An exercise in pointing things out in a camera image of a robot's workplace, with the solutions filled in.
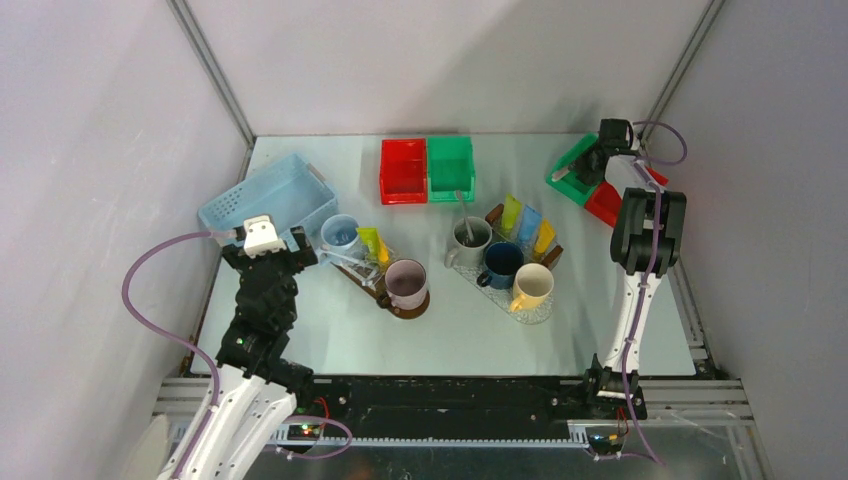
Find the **light blue toothbrush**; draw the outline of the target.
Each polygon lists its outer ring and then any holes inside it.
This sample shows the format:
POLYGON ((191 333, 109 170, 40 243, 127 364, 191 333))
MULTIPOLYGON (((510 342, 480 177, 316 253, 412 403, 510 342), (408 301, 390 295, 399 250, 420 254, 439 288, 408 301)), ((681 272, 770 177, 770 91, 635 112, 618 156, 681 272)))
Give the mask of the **light blue toothbrush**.
POLYGON ((318 253, 329 257, 334 266, 339 267, 343 273, 349 274, 360 286, 374 287, 380 278, 379 265, 372 260, 331 251, 326 246, 322 246, 318 253))

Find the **brown ended acrylic rack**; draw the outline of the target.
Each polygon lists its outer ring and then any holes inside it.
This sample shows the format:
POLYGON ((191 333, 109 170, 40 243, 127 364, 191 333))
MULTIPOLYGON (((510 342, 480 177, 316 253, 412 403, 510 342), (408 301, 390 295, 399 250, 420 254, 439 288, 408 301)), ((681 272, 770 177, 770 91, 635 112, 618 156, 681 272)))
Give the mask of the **brown ended acrylic rack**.
POLYGON ((497 204, 492 210, 490 210, 484 216, 484 219, 493 229, 493 241, 510 242, 515 245, 518 245, 521 248, 526 263, 538 263, 545 266, 549 270, 554 270, 557 266, 557 263, 559 262, 560 257, 564 252, 564 248, 557 242, 555 237, 551 238, 551 241, 548 243, 547 248, 544 251, 537 252, 535 249, 535 246, 538 243, 538 239, 540 237, 540 233, 542 231, 546 231, 548 223, 545 219, 542 219, 540 221, 540 224, 536 229, 534 236, 531 238, 531 242, 529 244, 522 243, 519 241, 518 233, 520 230, 520 224, 524 218, 524 211, 526 209, 526 206, 522 207, 521 212, 517 214, 515 219, 513 220, 511 229, 506 229, 502 222, 502 220, 505 218, 504 212, 506 211, 506 207, 503 203, 497 204))

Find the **dark blue mug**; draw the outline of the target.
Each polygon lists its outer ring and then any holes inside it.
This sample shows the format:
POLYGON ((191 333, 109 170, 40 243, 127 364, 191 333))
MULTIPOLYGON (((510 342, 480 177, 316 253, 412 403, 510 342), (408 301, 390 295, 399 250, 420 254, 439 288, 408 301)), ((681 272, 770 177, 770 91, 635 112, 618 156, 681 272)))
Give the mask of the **dark blue mug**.
POLYGON ((483 271, 477 277, 476 284, 481 288, 508 290, 523 265, 524 255, 518 245, 512 242, 492 243, 485 250, 483 271))

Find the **light blue mug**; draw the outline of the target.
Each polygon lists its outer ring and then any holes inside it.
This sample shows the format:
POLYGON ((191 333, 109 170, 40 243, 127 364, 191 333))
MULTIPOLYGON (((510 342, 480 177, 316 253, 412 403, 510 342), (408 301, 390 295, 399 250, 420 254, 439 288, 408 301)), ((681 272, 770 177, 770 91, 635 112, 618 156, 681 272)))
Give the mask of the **light blue mug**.
MULTIPOLYGON (((331 251, 356 258, 365 258, 365 247, 356 232, 357 227, 360 227, 360 225, 351 215, 337 214, 328 218, 320 229, 319 249, 326 246, 331 251)), ((318 250, 319 263, 322 265, 332 264, 330 258, 320 255, 318 250)))

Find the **clear acrylic holder rack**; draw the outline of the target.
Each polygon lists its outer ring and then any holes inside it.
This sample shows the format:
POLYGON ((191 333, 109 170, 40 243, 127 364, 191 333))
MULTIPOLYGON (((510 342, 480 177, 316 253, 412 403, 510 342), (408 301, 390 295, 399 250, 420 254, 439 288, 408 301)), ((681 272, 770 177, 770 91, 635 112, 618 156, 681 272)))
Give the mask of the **clear acrylic holder rack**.
POLYGON ((388 249, 389 260, 381 263, 361 242, 344 252, 330 251, 329 254, 333 257, 334 266, 345 277, 374 298, 385 290, 384 276, 388 265, 398 259, 396 252, 388 249))

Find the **grey toothbrush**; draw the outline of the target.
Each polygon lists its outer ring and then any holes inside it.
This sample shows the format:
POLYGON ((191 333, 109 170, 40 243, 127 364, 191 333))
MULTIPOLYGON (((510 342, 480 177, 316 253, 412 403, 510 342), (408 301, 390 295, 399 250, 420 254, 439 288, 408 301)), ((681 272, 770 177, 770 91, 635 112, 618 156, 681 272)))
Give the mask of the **grey toothbrush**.
POLYGON ((470 217, 468 215, 467 208, 466 208, 466 205, 465 205, 463 193, 462 193, 461 190, 457 189, 457 190, 454 191, 454 194, 455 194, 455 197, 457 198, 457 201, 460 204, 460 208, 461 208, 461 212, 462 212, 462 216, 463 216, 463 225, 464 225, 465 232, 466 232, 466 237, 463 240, 463 244, 465 246, 471 247, 472 244, 475 241, 475 236, 474 236, 474 231, 473 231, 473 228, 472 228, 472 225, 471 225, 471 222, 470 222, 470 217))

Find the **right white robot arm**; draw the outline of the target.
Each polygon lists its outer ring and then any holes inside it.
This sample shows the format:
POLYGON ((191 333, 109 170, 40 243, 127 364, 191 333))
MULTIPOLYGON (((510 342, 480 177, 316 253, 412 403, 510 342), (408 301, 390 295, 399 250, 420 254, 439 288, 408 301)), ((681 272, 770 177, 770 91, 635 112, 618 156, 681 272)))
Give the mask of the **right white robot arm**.
POLYGON ((648 161, 639 154, 634 124, 606 118, 592 146, 569 166, 579 180, 605 180, 621 197, 610 240, 620 278, 617 326, 608 353, 593 356, 581 392, 583 408, 596 418, 634 401, 650 304, 680 257, 687 198, 661 185, 648 161))

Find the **grey mug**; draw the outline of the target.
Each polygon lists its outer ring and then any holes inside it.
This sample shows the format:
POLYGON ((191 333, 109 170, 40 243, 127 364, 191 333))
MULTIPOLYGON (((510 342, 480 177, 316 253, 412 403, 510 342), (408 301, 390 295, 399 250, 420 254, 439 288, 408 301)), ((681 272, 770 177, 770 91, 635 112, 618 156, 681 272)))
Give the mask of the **grey mug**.
POLYGON ((476 267, 483 261, 484 252, 492 241, 492 227, 481 217, 468 218, 472 237, 468 236, 465 220, 453 226, 444 258, 446 268, 476 267))

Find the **cream yellow mug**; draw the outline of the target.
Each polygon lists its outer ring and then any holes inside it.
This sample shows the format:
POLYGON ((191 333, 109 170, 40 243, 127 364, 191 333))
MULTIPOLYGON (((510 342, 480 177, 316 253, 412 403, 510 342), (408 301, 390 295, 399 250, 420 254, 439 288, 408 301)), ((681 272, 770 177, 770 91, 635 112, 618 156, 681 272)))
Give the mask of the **cream yellow mug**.
POLYGON ((512 287, 513 300, 509 311, 533 310, 552 293, 555 281, 552 272, 539 263, 523 265, 515 274, 512 287))

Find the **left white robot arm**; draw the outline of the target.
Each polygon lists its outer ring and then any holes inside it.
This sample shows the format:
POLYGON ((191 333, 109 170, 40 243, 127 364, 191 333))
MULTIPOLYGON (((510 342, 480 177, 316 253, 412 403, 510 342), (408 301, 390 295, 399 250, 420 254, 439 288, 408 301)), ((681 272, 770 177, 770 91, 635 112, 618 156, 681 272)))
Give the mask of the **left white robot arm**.
POLYGON ((271 434, 316 403, 313 372, 284 359, 297 319, 295 275, 316 264, 304 229, 291 230, 290 249, 267 215, 246 220, 241 246, 224 258, 239 274, 235 313, 215 358, 215 378, 162 479, 241 479, 271 434))

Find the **pink toothbrush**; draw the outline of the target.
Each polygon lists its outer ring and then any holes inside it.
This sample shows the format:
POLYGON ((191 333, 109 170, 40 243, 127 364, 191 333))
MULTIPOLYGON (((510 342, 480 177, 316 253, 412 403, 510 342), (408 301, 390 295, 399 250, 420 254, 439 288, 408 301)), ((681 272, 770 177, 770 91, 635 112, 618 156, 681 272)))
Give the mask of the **pink toothbrush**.
POLYGON ((565 178, 569 173, 570 173, 570 170, 568 168, 562 168, 562 169, 556 170, 551 174, 551 180, 553 182, 558 182, 558 181, 562 180, 563 178, 565 178))

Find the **mauve pink mug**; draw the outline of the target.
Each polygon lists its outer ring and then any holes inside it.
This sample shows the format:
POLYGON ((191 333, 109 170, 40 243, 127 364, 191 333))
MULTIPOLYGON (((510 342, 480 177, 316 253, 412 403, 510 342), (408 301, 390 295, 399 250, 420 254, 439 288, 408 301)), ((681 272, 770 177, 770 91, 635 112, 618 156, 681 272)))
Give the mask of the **mauve pink mug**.
POLYGON ((391 263, 384 274, 384 292, 377 297, 380 308, 394 307, 414 310, 420 307, 428 293, 427 273, 421 263, 399 259, 391 263))

